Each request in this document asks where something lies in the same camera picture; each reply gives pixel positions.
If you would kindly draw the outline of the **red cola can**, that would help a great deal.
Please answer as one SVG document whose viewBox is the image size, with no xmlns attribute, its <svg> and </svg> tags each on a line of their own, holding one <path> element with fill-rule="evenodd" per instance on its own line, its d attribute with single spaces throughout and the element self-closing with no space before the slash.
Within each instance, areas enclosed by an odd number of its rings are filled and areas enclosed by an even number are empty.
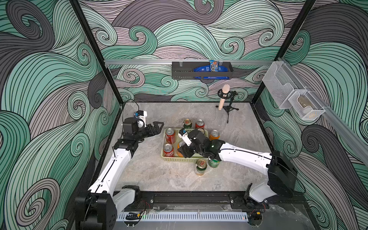
<svg viewBox="0 0 368 230">
<path fill-rule="evenodd" d="M 202 119 L 199 119 L 199 120 L 195 123 L 195 128 L 204 129 L 204 128 L 205 128 L 205 122 L 204 122 Z"/>
<path fill-rule="evenodd" d="M 174 157 L 174 150 L 172 144 L 165 144 L 163 147 L 163 156 L 164 157 Z"/>
<path fill-rule="evenodd" d="M 175 130 L 173 128 L 168 128 L 165 131 L 165 139 L 169 144 L 174 144 L 176 142 L 175 139 Z"/>
</svg>

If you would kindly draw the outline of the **green gold-top can front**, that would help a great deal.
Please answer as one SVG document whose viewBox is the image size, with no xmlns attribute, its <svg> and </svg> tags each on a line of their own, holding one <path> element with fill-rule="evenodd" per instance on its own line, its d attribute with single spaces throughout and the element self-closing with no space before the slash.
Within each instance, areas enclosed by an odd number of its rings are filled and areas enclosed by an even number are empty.
<svg viewBox="0 0 368 230">
<path fill-rule="evenodd" d="M 195 174 L 202 176 L 207 169 L 207 161 L 205 159 L 198 159 L 195 163 Z"/>
</svg>

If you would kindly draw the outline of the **green gold-top can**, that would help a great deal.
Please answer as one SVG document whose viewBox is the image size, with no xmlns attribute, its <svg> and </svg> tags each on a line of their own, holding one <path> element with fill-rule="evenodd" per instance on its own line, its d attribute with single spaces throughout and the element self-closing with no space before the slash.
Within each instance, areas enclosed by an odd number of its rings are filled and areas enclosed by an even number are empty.
<svg viewBox="0 0 368 230">
<path fill-rule="evenodd" d="M 207 169 L 207 161 L 205 159 L 198 159 L 195 163 L 195 174 L 202 176 Z"/>
<path fill-rule="evenodd" d="M 192 121 L 190 119 L 185 119 L 183 122 L 183 127 L 185 129 L 191 129 L 192 128 Z"/>
</svg>

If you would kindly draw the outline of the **green gold-top can back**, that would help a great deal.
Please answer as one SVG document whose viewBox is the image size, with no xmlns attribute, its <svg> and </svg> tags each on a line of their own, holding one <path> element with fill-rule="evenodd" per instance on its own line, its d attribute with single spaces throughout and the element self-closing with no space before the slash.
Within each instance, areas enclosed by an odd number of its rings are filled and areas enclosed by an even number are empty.
<svg viewBox="0 0 368 230">
<path fill-rule="evenodd" d="M 185 129 L 191 129 L 192 128 L 192 121 L 190 119 L 185 119 L 183 122 L 183 127 Z"/>
</svg>

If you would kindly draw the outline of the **green soda can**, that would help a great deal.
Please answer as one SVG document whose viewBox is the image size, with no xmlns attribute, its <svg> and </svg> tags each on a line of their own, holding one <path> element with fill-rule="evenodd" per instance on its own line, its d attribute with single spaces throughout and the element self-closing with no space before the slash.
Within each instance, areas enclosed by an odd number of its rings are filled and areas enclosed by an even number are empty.
<svg viewBox="0 0 368 230">
<path fill-rule="evenodd" d="M 216 159 L 209 159 L 208 161 L 208 165 L 211 167 L 211 168 L 217 168 L 220 164 L 220 161 L 219 160 L 216 160 Z"/>
</svg>

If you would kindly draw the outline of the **orange soda can back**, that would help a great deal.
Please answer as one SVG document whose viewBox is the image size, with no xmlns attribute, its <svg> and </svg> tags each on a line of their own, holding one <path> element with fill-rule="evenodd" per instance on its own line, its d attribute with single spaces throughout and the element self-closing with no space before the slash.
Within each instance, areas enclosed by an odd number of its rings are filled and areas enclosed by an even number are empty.
<svg viewBox="0 0 368 230">
<path fill-rule="evenodd" d="M 220 137 L 220 133 L 219 133 L 219 131 L 218 130 L 212 130 L 211 132 L 210 132 L 210 135 L 209 135 L 209 139 L 210 139 L 210 141 L 212 141 L 212 140 L 218 140 L 219 139 L 219 137 Z"/>
</svg>

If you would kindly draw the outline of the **orange soda can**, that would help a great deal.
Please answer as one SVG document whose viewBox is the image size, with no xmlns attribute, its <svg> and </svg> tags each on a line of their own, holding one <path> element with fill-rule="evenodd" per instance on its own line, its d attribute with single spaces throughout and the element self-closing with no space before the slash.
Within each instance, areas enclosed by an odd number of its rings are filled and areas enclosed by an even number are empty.
<svg viewBox="0 0 368 230">
<path fill-rule="evenodd" d="M 177 155 L 178 157 L 182 157 L 183 158 L 183 155 L 181 153 L 181 151 L 179 150 L 183 145 L 185 145 L 186 143 L 182 140 L 180 141 L 178 144 L 177 144 Z"/>
<path fill-rule="evenodd" d="M 220 133 L 219 133 L 219 131 L 218 130 L 212 130 L 211 132 L 210 132 L 210 135 L 209 135 L 209 139 L 210 139 L 210 141 L 212 141 L 212 140 L 218 140 L 219 139 L 219 137 L 220 137 Z"/>
</svg>

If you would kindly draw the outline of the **orange soda can front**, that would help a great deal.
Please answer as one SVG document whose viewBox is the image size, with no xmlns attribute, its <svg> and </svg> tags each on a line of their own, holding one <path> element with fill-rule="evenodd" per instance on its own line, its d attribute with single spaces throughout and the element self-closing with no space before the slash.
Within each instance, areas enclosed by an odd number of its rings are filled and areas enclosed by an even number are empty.
<svg viewBox="0 0 368 230">
<path fill-rule="evenodd" d="M 178 144 L 177 144 L 177 155 L 178 157 L 182 157 L 183 158 L 183 155 L 181 153 L 181 151 L 179 150 L 183 145 L 185 145 L 186 143 L 182 140 L 180 141 Z"/>
</svg>

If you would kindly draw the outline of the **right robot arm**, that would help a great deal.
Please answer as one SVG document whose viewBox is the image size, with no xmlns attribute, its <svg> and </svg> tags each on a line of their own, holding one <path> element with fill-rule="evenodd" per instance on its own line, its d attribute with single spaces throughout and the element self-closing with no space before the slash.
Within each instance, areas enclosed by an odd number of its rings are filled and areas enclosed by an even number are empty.
<svg viewBox="0 0 368 230">
<path fill-rule="evenodd" d="M 261 172 L 267 178 L 256 184 L 249 184 L 244 194 L 246 203 L 263 203 L 270 197 L 294 197 L 297 170 L 290 160 L 279 151 L 272 153 L 242 149 L 220 139 L 210 140 L 198 129 L 190 132 L 184 128 L 178 136 L 185 142 L 179 148 L 184 158 L 199 154 L 215 162 L 231 162 Z"/>
</svg>

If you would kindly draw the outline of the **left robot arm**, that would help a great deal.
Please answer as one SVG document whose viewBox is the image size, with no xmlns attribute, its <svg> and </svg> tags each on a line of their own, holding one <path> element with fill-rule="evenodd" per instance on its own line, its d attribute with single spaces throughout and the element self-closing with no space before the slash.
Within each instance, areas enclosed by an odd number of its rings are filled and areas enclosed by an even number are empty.
<svg viewBox="0 0 368 230">
<path fill-rule="evenodd" d="M 137 190 L 123 188 L 115 192 L 118 180 L 139 143 L 159 135 L 164 123 L 146 124 L 145 119 L 129 117 L 123 121 L 122 137 L 113 146 L 113 155 L 104 170 L 87 191 L 75 199 L 75 228 L 77 230 L 111 230 L 117 216 L 134 203 Z"/>
</svg>

